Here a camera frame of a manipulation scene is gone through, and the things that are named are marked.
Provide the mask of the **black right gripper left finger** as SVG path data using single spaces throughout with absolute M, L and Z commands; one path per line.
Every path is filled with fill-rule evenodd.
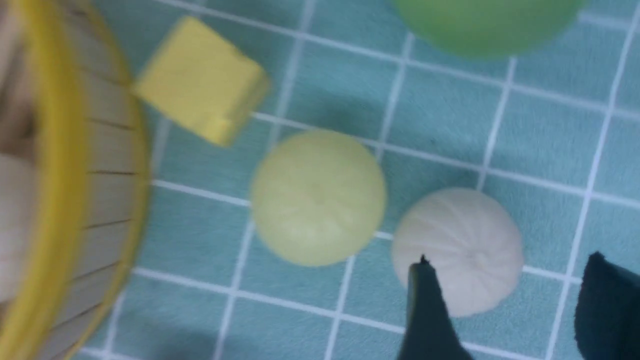
M 421 255 L 407 276 L 407 321 L 399 360 L 471 360 L 454 329 L 434 267 Z

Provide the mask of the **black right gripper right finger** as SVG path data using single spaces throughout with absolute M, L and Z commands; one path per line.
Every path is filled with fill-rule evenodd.
M 583 272 L 574 339 L 585 360 L 640 358 L 639 275 L 599 251 L 589 256 Z

